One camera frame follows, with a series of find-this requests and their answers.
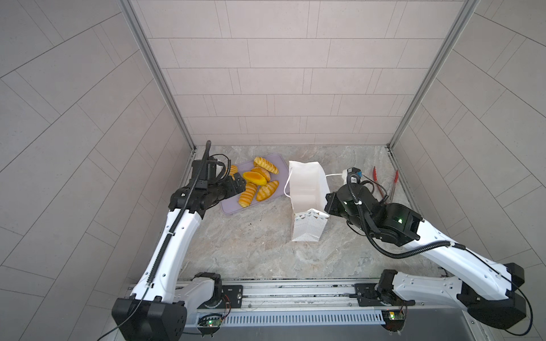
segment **pastry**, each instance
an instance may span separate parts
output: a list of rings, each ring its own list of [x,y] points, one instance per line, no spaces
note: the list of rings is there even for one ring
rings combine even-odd
[[[246,183],[246,190],[241,193],[241,196],[239,197],[239,205],[241,205],[243,208],[250,206],[252,199],[254,199],[254,195],[256,194],[256,191],[258,190],[258,185],[252,182]]]
[[[260,190],[258,191],[258,194],[256,194],[256,200],[264,201],[265,199],[269,198],[276,191],[277,187],[278,187],[277,180],[268,182],[265,186],[261,186]]]
[[[268,182],[262,174],[257,172],[244,172],[242,177],[246,181],[253,182],[258,186],[263,186]]]
[[[256,157],[256,159],[254,159],[254,166],[259,166],[259,167],[265,168],[266,170],[270,171],[273,174],[278,174],[277,167],[275,167],[274,164],[272,164],[271,162],[267,161],[264,158]]]
[[[254,167],[251,171],[256,172],[256,173],[260,173],[260,174],[263,175],[263,177],[267,181],[271,181],[271,174],[269,174],[269,172],[266,169],[263,169],[262,167]]]
[[[235,165],[232,165],[230,168],[229,168],[229,175],[231,175],[233,177],[233,174],[237,173],[239,171],[239,169],[237,168],[237,166]]]

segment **white string handle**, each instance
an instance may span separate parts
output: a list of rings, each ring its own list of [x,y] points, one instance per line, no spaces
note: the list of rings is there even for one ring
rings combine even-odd
[[[288,185],[288,181],[290,181],[290,176],[292,176],[292,170],[288,174],[288,179],[286,179],[286,183],[284,184],[284,189],[282,191],[284,192],[284,195],[286,195],[287,197],[292,199],[292,197],[290,197],[288,194],[286,194],[286,186]]]

